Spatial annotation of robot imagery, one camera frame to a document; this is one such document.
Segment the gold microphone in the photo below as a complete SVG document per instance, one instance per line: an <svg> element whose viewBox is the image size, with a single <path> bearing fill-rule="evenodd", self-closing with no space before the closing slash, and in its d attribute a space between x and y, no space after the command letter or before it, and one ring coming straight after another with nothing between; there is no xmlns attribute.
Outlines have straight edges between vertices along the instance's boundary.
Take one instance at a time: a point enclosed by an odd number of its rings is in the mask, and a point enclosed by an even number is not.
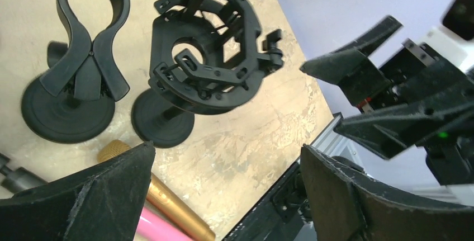
<svg viewBox="0 0 474 241"><path fill-rule="evenodd" d="M216 239L210 226L153 173L146 200L192 240Z"/></svg>

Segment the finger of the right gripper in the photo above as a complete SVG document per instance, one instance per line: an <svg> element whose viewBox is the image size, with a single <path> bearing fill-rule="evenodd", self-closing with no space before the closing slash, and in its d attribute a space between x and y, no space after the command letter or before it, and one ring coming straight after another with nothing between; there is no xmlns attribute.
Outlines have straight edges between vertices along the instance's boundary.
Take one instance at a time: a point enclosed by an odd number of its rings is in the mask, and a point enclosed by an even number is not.
<svg viewBox="0 0 474 241"><path fill-rule="evenodd" d="M334 131L388 160L411 146L454 144L473 116L473 101L439 106L414 103L342 120Z"/></svg>
<svg viewBox="0 0 474 241"><path fill-rule="evenodd" d="M392 84L369 56L401 27L397 19L387 15L359 38L304 62L300 71L338 86L352 106L360 106Z"/></svg>

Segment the pink microphone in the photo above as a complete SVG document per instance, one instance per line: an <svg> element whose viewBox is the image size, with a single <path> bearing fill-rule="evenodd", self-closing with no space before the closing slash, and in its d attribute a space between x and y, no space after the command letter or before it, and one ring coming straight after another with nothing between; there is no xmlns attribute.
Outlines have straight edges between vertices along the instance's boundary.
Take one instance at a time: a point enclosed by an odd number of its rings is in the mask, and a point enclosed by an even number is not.
<svg viewBox="0 0 474 241"><path fill-rule="evenodd" d="M191 241L192 239L180 230L153 214L147 208L143 208L137 227L137 233L147 240L153 241Z"/></svg>

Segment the gold mic shock-mount stand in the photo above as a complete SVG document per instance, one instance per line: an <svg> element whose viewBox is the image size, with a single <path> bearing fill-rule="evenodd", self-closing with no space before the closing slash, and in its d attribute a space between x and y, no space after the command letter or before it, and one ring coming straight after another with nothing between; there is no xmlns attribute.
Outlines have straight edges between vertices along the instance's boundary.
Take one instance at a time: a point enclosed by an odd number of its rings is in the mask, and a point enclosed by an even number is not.
<svg viewBox="0 0 474 241"><path fill-rule="evenodd" d="M284 65L282 31L262 32L248 0L157 0L149 88L131 123L143 141L171 148L191 134L195 115L225 114L249 102Z"/></svg>

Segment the pink mic round-base stand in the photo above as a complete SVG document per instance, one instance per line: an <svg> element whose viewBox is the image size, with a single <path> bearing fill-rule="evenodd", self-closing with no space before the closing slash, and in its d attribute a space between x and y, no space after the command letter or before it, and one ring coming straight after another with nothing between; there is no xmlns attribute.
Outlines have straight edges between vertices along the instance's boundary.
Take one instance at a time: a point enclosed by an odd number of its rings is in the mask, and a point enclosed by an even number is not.
<svg viewBox="0 0 474 241"><path fill-rule="evenodd" d="M129 85L113 57L113 41L126 22L130 0L109 0L110 24L91 37L68 0L56 0L68 42L51 41L48 70L24 90L22 117L39 137L74 144L93 139L110 124Z"/></svg>

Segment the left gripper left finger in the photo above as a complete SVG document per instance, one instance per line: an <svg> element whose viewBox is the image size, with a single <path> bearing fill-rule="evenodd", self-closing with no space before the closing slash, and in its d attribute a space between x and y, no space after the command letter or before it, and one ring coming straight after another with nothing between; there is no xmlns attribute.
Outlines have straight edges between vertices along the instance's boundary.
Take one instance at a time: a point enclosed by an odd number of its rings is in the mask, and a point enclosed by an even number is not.
<svg viewBox="0 0 474 241"><path fill-rule="evenodd" d="M1 200L2 240L133 240L155 148L116 157Z"/></svg>

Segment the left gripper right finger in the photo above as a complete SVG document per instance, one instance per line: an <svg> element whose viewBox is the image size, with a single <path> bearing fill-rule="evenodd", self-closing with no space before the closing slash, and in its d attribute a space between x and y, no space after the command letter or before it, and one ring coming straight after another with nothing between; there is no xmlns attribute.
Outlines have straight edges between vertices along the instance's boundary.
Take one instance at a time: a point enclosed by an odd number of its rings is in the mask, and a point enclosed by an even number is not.
<svg viewBox="0 0 474 241"><path fill-rule="evenodd" d="M421 197L309 145L301 173L318 240L472 240L473 207Z"/></svg>

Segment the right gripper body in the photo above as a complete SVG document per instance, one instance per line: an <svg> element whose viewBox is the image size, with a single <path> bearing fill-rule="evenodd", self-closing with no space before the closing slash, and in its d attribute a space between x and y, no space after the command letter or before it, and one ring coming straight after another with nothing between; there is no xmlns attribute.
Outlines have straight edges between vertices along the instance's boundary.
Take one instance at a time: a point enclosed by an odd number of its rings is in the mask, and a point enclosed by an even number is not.
<svg viewBox="0 0 474 241"><path fill-rule="evenodd" d="M428 44L408 42L389 59L381 72L392 84L358 106L361 115L391 107L421 103L473 101L473 76L465 74ZM473 116L461 125L462 139L473 139Z"/></svg>

